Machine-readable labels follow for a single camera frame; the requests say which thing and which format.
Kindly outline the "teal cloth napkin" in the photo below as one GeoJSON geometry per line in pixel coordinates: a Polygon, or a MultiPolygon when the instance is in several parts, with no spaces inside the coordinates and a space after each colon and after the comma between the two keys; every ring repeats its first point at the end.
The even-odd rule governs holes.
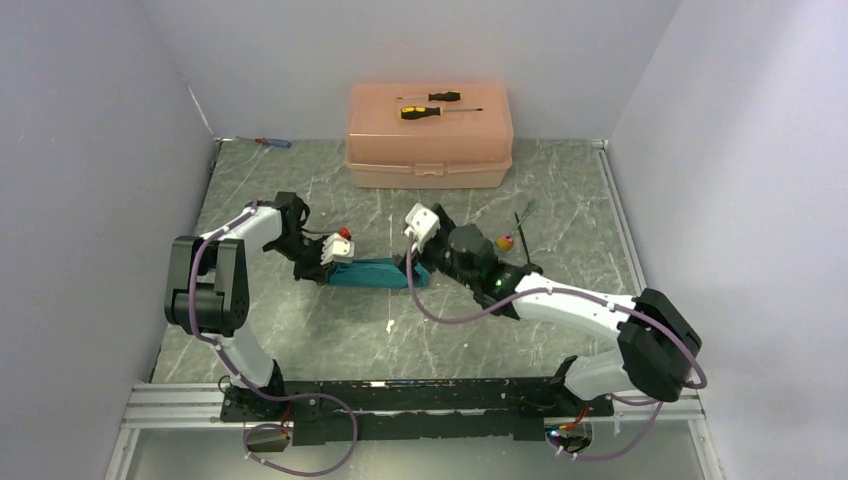
{"type": "Polygon", "coordinates": [[[328,284],[339,287],[407,289],[408,279],[392,258],[359,259],[337,264],[328,284]]]}

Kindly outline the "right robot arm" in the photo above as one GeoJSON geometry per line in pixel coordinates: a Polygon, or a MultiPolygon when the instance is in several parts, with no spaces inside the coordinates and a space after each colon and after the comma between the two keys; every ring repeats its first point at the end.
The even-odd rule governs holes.
{"type": "Polygon", "coordinates": [[[404,218],[406,253],[399,270],[412,285],[414,268],[439,272],[464,287],[478,313],[445,318],[413,301],[430,320],[458,325],[485,315],[565,326],[613,343],[612,350],[564,360],[551,379],[557,411],[574,415],[590,400],[638,390],[659,402],[679,399],[685,389],[703,389],[697,361],[702,341],[670,299],[645,288],[635,296],[600,293],[551,280],[530,265],[502,260],[474,224],[456,225],[440,205],[415,204],[404,218]]]}

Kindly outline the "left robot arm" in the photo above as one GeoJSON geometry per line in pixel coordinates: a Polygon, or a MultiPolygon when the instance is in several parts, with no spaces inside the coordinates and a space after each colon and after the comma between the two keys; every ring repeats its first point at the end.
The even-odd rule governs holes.
{"type": "Polygon", "coordinates": [[[248,260],[276,252],[294,266],[298,280],[327,283],[334,256],[353,252],[345,230],[306,228],[310,209],[293,192],[255,200],[227,223],[171,246],[164,311],[169,324],[209,347],[229,371],[232,385],[248,394],[248,407],[264,420],[279,417],[288,394],[279,365],[260,346],[247,317],[248,260]]]}

